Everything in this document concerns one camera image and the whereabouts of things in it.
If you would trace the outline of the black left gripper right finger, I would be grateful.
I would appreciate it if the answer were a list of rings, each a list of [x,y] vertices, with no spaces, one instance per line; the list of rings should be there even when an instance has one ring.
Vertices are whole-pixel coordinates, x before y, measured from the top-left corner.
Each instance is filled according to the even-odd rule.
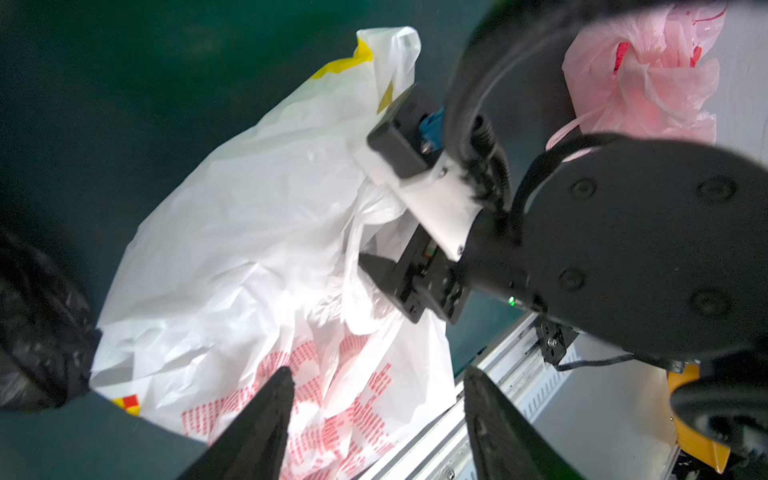
[[[465,417],[480,479],[579,479],[480,369],[464,372]]]

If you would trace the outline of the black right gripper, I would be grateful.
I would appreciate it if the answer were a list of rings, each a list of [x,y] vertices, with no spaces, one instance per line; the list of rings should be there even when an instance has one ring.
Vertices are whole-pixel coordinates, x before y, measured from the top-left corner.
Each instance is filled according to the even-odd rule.
[[[469,297],[469,289],[458,279],[455,263],[421,226],[398,260],[362,253],[359,265],[414,324],[427,310],[455,324]]]

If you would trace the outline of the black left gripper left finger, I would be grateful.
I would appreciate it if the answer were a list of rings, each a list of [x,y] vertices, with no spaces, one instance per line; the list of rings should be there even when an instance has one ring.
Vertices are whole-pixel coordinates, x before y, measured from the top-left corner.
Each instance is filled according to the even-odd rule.
[[[285,456],[293,401],[291,371],[283,366],[180,477],[277,479]]]

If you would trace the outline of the white printed plastic bag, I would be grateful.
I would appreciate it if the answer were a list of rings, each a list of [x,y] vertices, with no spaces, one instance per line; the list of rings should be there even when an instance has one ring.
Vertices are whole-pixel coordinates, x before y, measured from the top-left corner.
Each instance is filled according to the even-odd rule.
[[[455,400],[445,323],[410,321],[358,264],[399,255],[415,227],[358,158],[421,41],[356,38],[141,223],[97,322],[91,388],[206,444],[289,368],[284,479],[355,478]]]

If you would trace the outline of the black plastic bag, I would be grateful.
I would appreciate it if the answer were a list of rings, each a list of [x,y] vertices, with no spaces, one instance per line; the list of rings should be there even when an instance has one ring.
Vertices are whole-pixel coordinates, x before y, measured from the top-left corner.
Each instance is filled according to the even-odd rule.
[[[44,252],[1,230],[1,411],[59,408],[89,391],[101,338],[85,297]]]

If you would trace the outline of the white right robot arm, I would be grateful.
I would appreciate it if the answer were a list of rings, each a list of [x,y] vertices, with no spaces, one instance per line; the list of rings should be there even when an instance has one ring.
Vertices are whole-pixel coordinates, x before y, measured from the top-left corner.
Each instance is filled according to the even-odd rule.
[[[533,53],[649,1],[505,1],[473,32],[446,101],[409,87],[368,146],[399,180],[443,172],[398,260],[363,270],[412,322],[455,323],[471,291],[668,370],[697,361],[673,413],[744,457],[767,456],[767,171],[690,140],[590,133],[550,147],[512,188],[481,106]]]

